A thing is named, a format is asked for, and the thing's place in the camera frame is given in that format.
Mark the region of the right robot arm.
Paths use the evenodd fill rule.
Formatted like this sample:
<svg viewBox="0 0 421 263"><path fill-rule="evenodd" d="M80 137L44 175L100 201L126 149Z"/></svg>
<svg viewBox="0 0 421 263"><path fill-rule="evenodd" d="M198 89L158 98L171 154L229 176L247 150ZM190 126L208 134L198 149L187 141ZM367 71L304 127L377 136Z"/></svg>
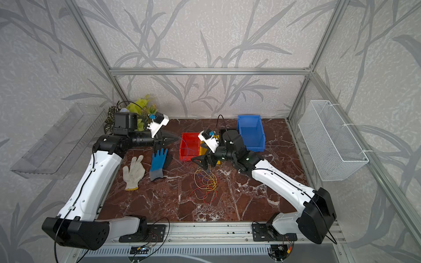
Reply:
<svg viewBox="0 0 421 263"><path fill-rule="evenodd" d="M266 185L295 208L294 212L277 213L268 220L268 236L277 241L301 233L316 244L326 237L335 241L330 228L337 215L327 190L322 187L315 190L287 176L260 154L248 150L236 130L229 129L218 139L214 131L206 129L198 138L207 145L207 150L193 157L192 162L206 170L219 161L229 161L239 173Z"/></svg>

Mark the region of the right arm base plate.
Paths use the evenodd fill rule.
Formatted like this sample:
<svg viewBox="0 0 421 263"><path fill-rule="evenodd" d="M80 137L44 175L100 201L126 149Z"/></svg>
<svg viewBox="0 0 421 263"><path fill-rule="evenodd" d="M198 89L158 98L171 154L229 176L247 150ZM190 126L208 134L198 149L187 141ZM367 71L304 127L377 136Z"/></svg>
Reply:
<svg viewBox="0 0 421 263"><path fill-rule="evenodd" d="M298 240L295 233L288 233L282 235L278 233L273 227L267 227L266 224L261 224L256 221L252 222L252 235L255 242L295 242Z"/></svg>

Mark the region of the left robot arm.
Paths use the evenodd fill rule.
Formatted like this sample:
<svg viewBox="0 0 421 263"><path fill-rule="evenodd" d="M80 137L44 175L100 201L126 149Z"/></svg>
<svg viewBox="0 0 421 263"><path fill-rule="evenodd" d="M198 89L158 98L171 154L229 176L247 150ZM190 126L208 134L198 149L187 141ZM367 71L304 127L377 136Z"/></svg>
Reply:
<svg viewBox="0 0 421 263"><path fill-rule="evenodd" d="M158 132L155 138L148 131L102 135L92 148L89 165L72 196L56 217L45 219L42 230L55 245L91 251L114 239L146 240L149 234L145 217L97 220L97 213L128 150L150 146L160 150L177 139L167 131Z"/></svg>

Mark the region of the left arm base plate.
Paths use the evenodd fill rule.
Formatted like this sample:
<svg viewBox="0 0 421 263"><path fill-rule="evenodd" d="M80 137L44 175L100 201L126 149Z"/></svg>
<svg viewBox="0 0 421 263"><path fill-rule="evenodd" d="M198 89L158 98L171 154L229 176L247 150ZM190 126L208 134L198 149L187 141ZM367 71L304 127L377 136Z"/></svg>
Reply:
<svg viewBox="0 0 421 263"><path fill-rule="evenodd" d="M165 238L166 225L155 224L155 225L143 225L139 226L136 233L121 236L119 238L120 243L135 243L135 242L152 242L159 243L163 242Z"/></svg>

